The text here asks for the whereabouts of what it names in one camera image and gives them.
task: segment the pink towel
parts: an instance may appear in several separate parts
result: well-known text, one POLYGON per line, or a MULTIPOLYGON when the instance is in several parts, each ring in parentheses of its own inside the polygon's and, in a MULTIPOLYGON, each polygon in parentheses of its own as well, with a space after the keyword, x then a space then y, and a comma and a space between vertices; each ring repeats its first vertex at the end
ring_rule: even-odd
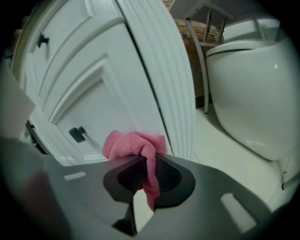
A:
POLYGON ((163 135, 149 135, 141 132, 128 134, 112 131, 106 138, 102 154, 108 160, 129 155, 142 155, 147 158, 148 177, 142 183, 147 195, 147 203, 153 211, 154 201, 159 197, 159 185, 155 176, 155 154, 165 154, 166 145, 163 135))

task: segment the toilet seat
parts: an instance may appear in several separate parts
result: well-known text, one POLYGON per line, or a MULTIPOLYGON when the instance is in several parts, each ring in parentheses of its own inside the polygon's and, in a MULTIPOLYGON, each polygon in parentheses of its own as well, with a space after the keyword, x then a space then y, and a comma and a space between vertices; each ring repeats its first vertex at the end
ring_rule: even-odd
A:
POLYGON ((275 41, 271 40, 260 40, 260 39, 252 39, 252 40, 237 40, 229 43, 225 43, 219 46, 216 46, 206 52, 206 56, 211 56, 216 53, 223 53, 234 50, 251 50, 262 47, 268 47, 276 44, 275 41))

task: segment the black door handle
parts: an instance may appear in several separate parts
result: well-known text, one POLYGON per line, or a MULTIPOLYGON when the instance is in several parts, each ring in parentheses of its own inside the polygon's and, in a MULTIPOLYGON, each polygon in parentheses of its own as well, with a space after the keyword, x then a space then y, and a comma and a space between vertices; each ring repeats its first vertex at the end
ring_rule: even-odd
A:
POLYGON ((40 48, 42 43, 48 44, 48 42, 49 42, 49 38, 45 37, 44 33, 42 32, 41 35, 38 37, 37 46, 38 48, 40 48))
POLYGON ((72 128, 69 133, 71 134, 71 136, 74 138, 74 140, 78 143, 81 143, 83 141, 85 141, 85 137, 83 136, 84 133, 86 133, 86 131, 84 130, 83 127, 79 127, 79 128, 72 128))

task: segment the white cabinet door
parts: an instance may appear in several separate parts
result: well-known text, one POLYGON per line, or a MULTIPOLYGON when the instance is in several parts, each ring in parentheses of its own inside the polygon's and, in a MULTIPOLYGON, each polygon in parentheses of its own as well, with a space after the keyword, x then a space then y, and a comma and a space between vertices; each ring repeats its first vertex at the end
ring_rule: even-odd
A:
POLYGON ((80 152, 78 159, 105 159, 101 149, 113 130, 162 134, 167 153, 172 153, 147 75, 124 24, 87 43, 52 86, 43 114, 80 152), (84 142, 77 143, 69 133, 78 127, 86 130, 84 142))

